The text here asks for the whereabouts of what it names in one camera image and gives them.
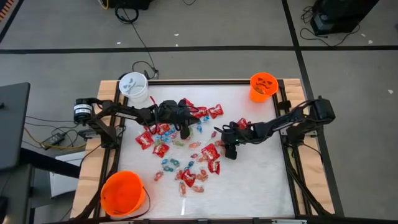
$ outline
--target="wooden board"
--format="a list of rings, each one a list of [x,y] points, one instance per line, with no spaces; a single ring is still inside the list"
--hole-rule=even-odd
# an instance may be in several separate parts
[[[116,83],[116,81],[102,81],[99,86],[98,98],[101,100],[113,100]],[[284,83],[287,99],[292,102],[292,106],[296,106],[305,101],[303,88],[299,79],[284,79]],[[103,121],[109,124],[110,117],[104,118]],[[306,137],[305,143],[318,149],[317,140],[314,138]],[[89,140],[86,146],[86,154],[91,152],[99,144],[99,139]],[[300,146],[299,151],[307,187],[326,210],[334,213],[325,171],[323,170],[319,155],[313,150],[306,148],[306,146]],[[112,155],[113,154],[111,154],[109,164],[113,161]],[[83,161],[70,217],[75,217],[80,214],[97,191],[103,156],[104,149],[99,148]],[[297,187],[296,189],[297,198],[299,202],[301,202],[300,213],[303,213],[304,209],[301,193]]]

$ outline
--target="red candy wrapper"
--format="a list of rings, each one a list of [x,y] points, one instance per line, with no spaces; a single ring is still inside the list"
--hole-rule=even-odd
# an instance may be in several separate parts
[[[201,117],[203,117],[203,116],[206,116],[206,115],[208,115],[208,112],[207,112],[207,108],[206,107],[204,107],[204,106],[199,106],[199,107],[197,107],[198,108],[198,112],[193,112],[192,113],[192,115],[194,115],[195,117],[197,117],[197,118],[201,118]]]
[[[185,104],[187,104],[188,106],[193,106],[193,103],[191,103],[191,101],[189,101],[185,97],[183,98],[183,100],[185,100]]]
[[[175,180],[181,180],[182,178],[182,170],[178,170],[176,175],[175,175]]]
[[[215,119],[218,115],[224,114],[224,111],[221,107],[221,105],[217,104],[216,107],[209,108],[209,114],[211,118]]]
[[[248,127],[248,122],[246,121],[246,119],[241,118],[237,124],[239,125],[239,129],[246,129]]]
[[[157,126],[157,134],[164,135],[166,131],[170,131],[170,125],[168,124],[158,124]]]
[[[152,152],[153,154],[157,154],[160,158],[164,157],[164,154],[170,149],[170,147],[166,144],[160,144],[158,146],[155,146],[154,151]]]
[[[187,169],[182,173],[181,179],[188,185],[188,187],[192,187],[193,183],[195,183],[196,175],[191,174],[189,169]]]
[[[205,189],[203,187],[199,187],[199,186],[193,186],[192,190],[198,192],[198,193],[203,193],[205,191]]]
[[[155,174],[155,181],[158,181],[163,176],[163,171],[157,171]]]
[[[214,160],[218,159],[219,156],[220,156],[220,155],[218,154],[217,150],[216,150],[216,147],[214,147],[214,144],[213,144],[213,143],[211,143],[211,144],[209,144],[208,146],[204,147],[204,148],[201,150],[201,153],[202,153],[204,156],[207,156],[208,161],[214,161]]]
[[[208,168],[211,173],[220,174],[220,162],[219,161],[209,161]]]
[[[136,137],[136,141],[141,145],[142,149],[147,149],[149,146],[155,143],[150,133],[147,131],[138,135],[138,137]]]
[[[180,182],[180,194],[182,197],[185,197],[185,195],[187,194],[187,188],[185,187],[184,182]]]

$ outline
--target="wrapped candy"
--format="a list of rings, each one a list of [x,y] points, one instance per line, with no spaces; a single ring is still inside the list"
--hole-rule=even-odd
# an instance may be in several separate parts
[[[164,135],[167,131],[170,131],[170,125],[168,124],[158,124],[157,134]]]
[[[197,126],[197,130],[199,131],[200,134],[203,132],[201,126]]]
[[[194,142],[194,143],[189,144],[189,148],[190,149],[194,149],[194,148],[196,148],[198,146],[200,146],[200,142]]]
[[[152,137],[150,136],[150,133],[147,131],[138,135],[138,137],[136,137],[136,141],[138,142],[138,144],[141,145],[142,149],[147,149],[149,146],[155,143]]]
[[[179,167],[179,166],[180,166],[180,162],[179,162],[178,160],[176,160],[176,159],[171,159],[170,162],[171,162],[173,165],[175,165],[176,167]]]
[[[223,111],[221,105],[219,105],[219,104],[217,104],[213,108],[209,108],[208,111],[209,111],[211,118],[213,118],[213,119],[215,119],[218,115],[224,114],[224,111]]]
[[[176,173],[176,175],[175,175],[175,180],[181,180],[181,178],[182,178],[182,170],[177,170],[177,173]]]
[[[203,193],[204,191],[205,191],[205,189],[201,186],[201,187],[199,187],[199,186],[192,186],[192,190],[194,190],[194,191],[196,191],[196,192],[198,192],[198,193]]]
[[[174,171],[174,169],[169,167],[169,166],[163,166],[163,170],[164,171],[168,171],[168,172],[173,172]]]
[[[220,162],[219,161],[208,161],[208,168],[211,173],[220,174]]]
[[[185,97],[183,98],[183,100],[185,100],[185,104],[188,106],[193,106],[193,103],[191,103],[191,101],[189,101],[188,99],[186,99]]]
[[[155,146],[153,154],[157,154],[160,158],[164,157],[164,154],[170,149],[170,147],[166,144],[161,144],[159,146]]]
[[[246,129],[248,126],[248,122],[246,121],[246,119],[241,118],[239,119],[239,121],[237,122],[239,129]]]
[[[162,176],[163,176],[163,171],[157,171],[154,180],[158,181]]]
[[[192,115],[194,115],[197,118],[201,118],[203,116],[208,115],[207,107],[204,106],[199,106],[197,107],[198,112],[193,112]]]
[[[193,183],[195,183],[195,179],[196,175],[191,174],[189,169],[182,173],[182,180],[187,184],[188,187],[192,187]]]
[[[187,194],[187,188],[185,187],[184,182],[180,182],[180,194],[182,197],[185,197]]]
[[[214,142],[214,144],[216,145],[216,147],[221,146],[224,144],[223,140],[217,140],[216,142]]]
[[[218,154],[218,152],[217,152],[217,150],[216,150],[216,147],[214,146],[213,143],[211,143],[211,144],[209,144],[208,146],[204,147],[204,148],[201,150],[201,153],[202,153],[204,156],[207,156],[208,161],[215,161],[215,160],[218,159],[219,156],[220,156],[220,155]]]
[[[170,138],[172,138],[172,139],[175,139],[177,137],[177,133],[176,132],[174,132],[174,133],[172,133],[171,135],[170,135]]]

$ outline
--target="orange bucket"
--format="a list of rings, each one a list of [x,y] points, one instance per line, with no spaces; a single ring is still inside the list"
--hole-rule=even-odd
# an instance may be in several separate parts
[[[101,190],[101,206],[113,217],[134,212],[144,200],[144,184],[137,174],[130,171],[113,174]]]
[[[278,87],[278,81],[271,74],[257,73],[250,78],[250,99],[256,103],[263,103],[278,91]]]

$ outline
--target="cable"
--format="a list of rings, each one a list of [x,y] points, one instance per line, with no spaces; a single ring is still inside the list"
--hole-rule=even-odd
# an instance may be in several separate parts
[[[125,10],[124,8],[123,8],[123,12],[124,12],[124,14],[126,15],[126,17],[127,17],[127,18],[129,19],[129,21],[130,21],[130,17],[129,17],[129,15],[127,14],[127,12],[126,12],[126,10]],[[132,28],[134,29],[134,31],[136,32],[136,34],[137,34],[137,36],[138,36],[138,39],[141,41],[141,43],[142,43],[142,45],[144,46],[146,52],[148,53],[148,56],[149,56],[149,58],[150,58],[150,61],[152,62],[152,66],[151,66],[148,62],[145,62],[145,61],[137,61],[137,62],[134,62],[134,63],[131,65],[131,70],[132,70],[133,72],[135,72],[134,66],[137,65],[138,63],[144,63],[144,64],[148,65],[148,66],[150,67],[150,69],[154,72],[154,75],[153,75],[152,77],[149,77],[148,74],[147,74],[147,71],[144,70],[144,75],[146,76],[146,78],[147,78],[148,80],[151,80],[151,79],[153,79],[153,78],[159,79],[159,76],[160,76],[159,70],[156,69],[155,62],[154,62],[154,60],[153,60],[153,58],[152,58],[152,55],[150,54],[150,52],[149,52],[149,50],[148,50],[148,48],[147,48],[145,42],[142,40],[141,36],[139,35],[138,30],[136,29],[135,25],[134,25],[132,22],[125,23],[124,21],[121,21],[120,19],[119,19],[119,21],[122,22],[122,23],[124,23],[124,24],[130,24],[130,25],[132,26]]]
[[[53,147],[56,149],[79,149],[81,147],[85,147],[86,144],[82,144],[80,146],[74,146],[74,147],[65,147],[65,146],[53,146],[53,145],[48,145],[48,144],[42,144],[41,142],[39,142],[38,140],[36,140],[35,138],[33,138],[33,136],[30,134],[30,132],[28,131],[28,129],[24,128],[25,132],[27,133],[27,135],[37,144],[41,145],[41,146],[47,146],[47,147]]]
[[[182,0],[182,1],[183,1],[184,4],[186,4],[187,6],[191,6],[191,5],[193,5],[193,3],[195,3],[195,1],[197,1],[197,0],[193,0],[191,3],[186,3],[185,0]]]
[[[35,117],[32,117],[32,116],[26,116],[26,118],[32,118],[32,119],[36,119],[36,120],[39,120],[39,121],[47,121],[47,122],[72,122],[72,123],[74,123],[74,121],[47,120],[47,119],[42,119],[42,118],[35,118]]]
[[[106,0],[106,6],[104,6],[104,4],[101,2],[101,0],[98,0],[98,2],[103,9],[105,9],[105,10],[109,9],[109,0]]]
[[[314,16],[314,13],[312,12],[312,6],[307,6],[307,7],[305,7],[305,8],[303,9],[303,12],[304,12],[304,13],[300,16],[300,18],[301,18],[301,20],[303,20],[303,22],[304,22],[305,24],[308,24],[308,23],[312,20],[312,18],[313,18],[313,16]],[[357,33],[360,29],[361,29],[361,26],[360,26],[360,24],[358,23],[358,30],[352,31],[352,32],[350,32],[349,34],[346,34],[345,37],[343,38],[343,40],[342,40],[341,42],[339,42],[338,44],[335,44],[335,45],[330,45],[330,44],[326,43],[324,40],[321,39],[321,38],[327,39],[327,38],[329,38],[328,36],[316,35],[316,34],[314,34],[312,31],[310,31],[308,28],[305,28],[305,27],[302,28],[302,29],[300,30],[300,37],[301,37],[302,39],[304,39],[304,40],[320,40],[320,41],[322,41],[324,44],[326,44],[328,47],[337,47],[337,46],[339,46],[340,44],[342,44],[342,43],[346,40],[346,38],[347,38],[349,35]],[[309,33],[311,33],[312,35],[314,35],[314,36],[317,37],[317,38],[306,38],[306,37],[304,37],[303,34],[302,34],[302,32],[303,32],[304,30],[307,30]]]

